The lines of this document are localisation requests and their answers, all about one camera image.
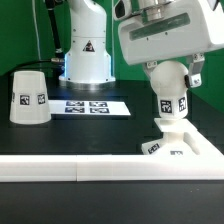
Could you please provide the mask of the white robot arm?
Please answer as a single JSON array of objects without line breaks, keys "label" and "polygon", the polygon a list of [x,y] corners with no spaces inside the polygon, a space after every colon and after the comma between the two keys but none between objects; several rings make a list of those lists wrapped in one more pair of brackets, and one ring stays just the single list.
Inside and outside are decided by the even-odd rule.
[{"label": "white robot arm", "polygon": [[[63,84],[112,82],[107,54],[106,13],[93,0],[68,0],[71,47]],[[224,48],[224,7],[219,0],[118,0],[113,17],[127,64],[187,57],[187,85],[201,85],[206,52]]]}]

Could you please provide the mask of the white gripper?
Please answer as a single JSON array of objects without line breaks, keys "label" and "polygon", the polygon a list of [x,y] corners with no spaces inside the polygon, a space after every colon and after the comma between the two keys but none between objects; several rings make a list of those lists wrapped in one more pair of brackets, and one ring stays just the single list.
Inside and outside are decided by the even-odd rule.
[{"label": "white gripper", "polygon": [[144,63],[148,78],[156,60],[188,56],[185,84],[196,88],[202,84],[203,53],[224,48],[224,8],[219,0],[172,0],[160,19],[129,17],[119,24],[118,34],[125,61]]}]

